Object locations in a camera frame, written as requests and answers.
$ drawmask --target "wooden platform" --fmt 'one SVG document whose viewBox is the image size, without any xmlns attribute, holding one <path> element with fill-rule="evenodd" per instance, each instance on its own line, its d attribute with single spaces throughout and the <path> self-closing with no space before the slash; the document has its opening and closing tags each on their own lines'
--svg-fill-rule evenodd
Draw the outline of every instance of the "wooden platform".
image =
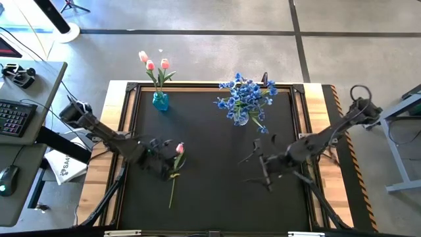
<svg viewBox="0 0 421 237">
<path fill-rule="evenodd" d="M 101 122 L 105 123 L 110 128 L 117 130 L 122 113 L 122 106 L 124 96 L 126 94 L 127 82 L 135 81 L 110 81 L 105 104 L 101 115 Z M 216 82 L 170 82 L 170 83 L 216 83 Z M 324 94 L 321 84 L 304 84 L 305 97 L 307 100 L 307 108 L 309 111 L 310 125 L 312 132 L 317 133 L 330 125 L 328 110 L 324 99 Z M 128 110 L 126 114 L 126 121 L 124 122 L 123 131 L 128 132 L 130 115 L 132 114 L 132 107 L 134 103 L 134 94 L 129 96 Z M 301 127 L 305 128 L 304 116 L 302 109 L 299 109 Z M 96 155 L 105 150 L 103 144 L 98 144 L 94 147 L 92 155 Z M 91 161 L 87 174 L 86 181 L 80 197 L 78 218 L 80 222 L 87 219 L 90 213 L 95 209 L 101 198 L 103 197 L 107 185 L 107 177 L 109 175 L 111 165 L 112 153 L 106 153 Z M 335 209 L 336 213 L 349 226 L 353 226 L 351 212 L 349 209 L 347 194 L 342 179 L 341 169 L 322 156 L 320 162 L 320 174 L 322 177 L 323 189 L 326 199 Z M 108 209 L 106 224 L 109 224 L 112 219 L 112 212 L 114 211 L 115 196 L 111 200 Z M 316 218 L 320 226 L 323 226 L 320 205 L 314 197 L 314 205 L 316 207 Z"/>
</svg>

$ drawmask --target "black table surface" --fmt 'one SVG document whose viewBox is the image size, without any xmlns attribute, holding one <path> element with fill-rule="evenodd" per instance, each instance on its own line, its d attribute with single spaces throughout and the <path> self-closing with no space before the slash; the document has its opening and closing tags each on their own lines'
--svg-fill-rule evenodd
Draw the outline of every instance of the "black table surface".
<svg viewBox="0 0 421 237">
<path fill-rule="evenodd" d="M 268 134 L 257 132 L 250 119 L 234 126 L 227 110 L 218 109 L 216 97 L 226 92 L 170 92 L 170 108 L 158 111 L 152 92 L 142 92 L 136 133 L 185 143 L 185 166 L 176 179 L 163 182 L 130 165 L 125 183 L 118 229 L 225 232 L 286 232 L 309 230 L 306 197 L 301 181 L 284 175 L 268 193 L 259 184 L 242 182 L 262 177 L 259 160 L 237 163 L 262 140 L 265 154 L 274 152 Z M 263 124 L 278 134 L 276 147 L 285 151 L 295 141 L 289 94 L 280 92 L 273 105 L 265 106 Z"/>
</svg>

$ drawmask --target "white flower stem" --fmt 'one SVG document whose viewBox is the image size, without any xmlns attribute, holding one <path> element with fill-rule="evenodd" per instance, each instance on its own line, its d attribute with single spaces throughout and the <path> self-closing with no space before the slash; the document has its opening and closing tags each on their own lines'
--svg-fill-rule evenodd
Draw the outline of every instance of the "white flower stem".
<svg viewBox="0 0 421 237">
<path fill-rule="evenodd" d="M 253 121 L 260 126 L 261 128 L 263 128 L 263 126 L 257 121 L 257 119 L 254 116 L 251 116 L 251 119 L 253 119 Z"/>
</svg>

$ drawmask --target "computer keyboard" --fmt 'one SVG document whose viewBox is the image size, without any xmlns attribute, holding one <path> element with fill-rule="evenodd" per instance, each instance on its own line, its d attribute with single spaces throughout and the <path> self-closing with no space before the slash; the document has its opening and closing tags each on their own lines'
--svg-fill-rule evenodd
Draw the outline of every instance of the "computer keyboard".
<svg viewBox="0 0 421 237">
<path fill-rule="evenodd" d="M 0 135 L 21 138 L 36 109 L 37 105 L 0 99 Z"/>
</svg>

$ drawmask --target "gray desk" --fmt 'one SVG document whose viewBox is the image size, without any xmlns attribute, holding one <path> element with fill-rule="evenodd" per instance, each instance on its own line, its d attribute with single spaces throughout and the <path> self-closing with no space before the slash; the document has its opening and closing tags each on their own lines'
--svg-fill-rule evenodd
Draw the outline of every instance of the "gray desk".
<svg viewBox="0 0 421 237">
<path fill-rule="evenodd" d="M 54 96 L 59 88 L 60 81 L 66 70 L 67 63 L 63 62 L 37 62 L 23 61 L 20 59 L 0 58 L 1 64 L 19 63 L 24 68 L 32 67 L 36 70 L 37 80 L 26 90 L 15 86 L 8 80 L 0 88 L 0 98 L 19 101 L 21 99 L 32 99 L 50 108 Z M 18 188 L 9 197 L 0 197 L 0 226 L 14 226 L 18 221 L 20 212 L 24 206 L 31 185 L 34 181 L 39 165 L 43 159 L 47 145 L 34 144 L 37 133 L 42 126 L 48 110 L 38 106 L 34 119 L 31 121 L 24 139 L 12 138 L 10 136 L 0 136 L 0 170 L 11 165 L 16 157 L 20 145 L 5 145 L 11 143 L 28 144 L 16 158 L 15 165 L 20 168 L 18 175 Z"/>
<path fill-rule="evenodd" d="M 28 88 L 22 89 L 14 85 L 10 80 L 0 79 L 0 99 L 8 99 L 11 101 L 20 101 L 21 99 L 31 99 L 47 108 L 50 108 L 51 103 L 60 86 L 64 72 L 67 68 L 67 63 L 59 62 L 42 62 L 42 61 L 23 61 L 18 59 L 0 58 L 0 63 L 5 65 L 7 63 L 18 63 L 23 68 L 32 67 L 35 69 L 37 77 L 36 81 Z M 0 135 L 0 144 L 34 144 L 39 129 L 47 116 L 48 109 L 38 105 L 36 113 L 31 120 L 30 125 L 26 129 L 23 137 L 14 138 L 10 136 Z"/>
</svg>

